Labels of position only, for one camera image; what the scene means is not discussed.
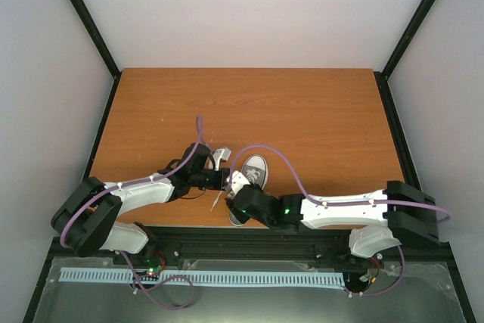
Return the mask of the grey canvas sneaker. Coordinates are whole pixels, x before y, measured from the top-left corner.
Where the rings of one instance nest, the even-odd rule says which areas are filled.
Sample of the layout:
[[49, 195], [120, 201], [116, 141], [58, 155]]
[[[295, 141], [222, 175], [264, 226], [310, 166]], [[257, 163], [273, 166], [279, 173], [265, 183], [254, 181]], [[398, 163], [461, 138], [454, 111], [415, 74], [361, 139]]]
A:
[[235, 175], [242, 175], [249, 183], [264, 189], [268, 181], [268, 164], [259, 154], [251, 155]]

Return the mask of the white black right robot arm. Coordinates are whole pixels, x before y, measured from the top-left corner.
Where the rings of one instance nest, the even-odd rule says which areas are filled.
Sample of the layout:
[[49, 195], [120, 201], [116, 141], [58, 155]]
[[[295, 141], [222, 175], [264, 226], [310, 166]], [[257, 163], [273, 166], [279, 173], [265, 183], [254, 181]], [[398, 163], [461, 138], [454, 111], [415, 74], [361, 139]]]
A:
[[254, 219], [287, 233], [348, 228], [349, 251], [361, 258], [402, 245], [419, 250], [440, 245], [434, 199], [399, 181], [360, 195], [273, 197], [237, 174], [229, 183], [227, 205], [241, 223]]

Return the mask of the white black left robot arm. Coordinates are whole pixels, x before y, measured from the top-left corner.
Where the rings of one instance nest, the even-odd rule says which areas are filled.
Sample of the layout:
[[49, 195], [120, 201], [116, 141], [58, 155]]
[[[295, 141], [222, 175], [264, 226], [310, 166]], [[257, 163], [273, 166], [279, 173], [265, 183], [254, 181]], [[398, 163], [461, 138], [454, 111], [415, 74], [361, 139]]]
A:
[[229, 168], [221, 163], [231, 156], [229, 148], [211, 151], [193, 143], [180, 160], [142, 179], [103, 183], [95, 177], [84, 179], [51, 219], [51, 227], [61, 236], [61, 244], [79, 257], [99, 250], [130, 253], [141, 264], [156, 259], [157, 245], [136, 223], [121, 223], [118, 216], [151, 204], [185, 199], [193, 188], [222, 191], [227, 186]]

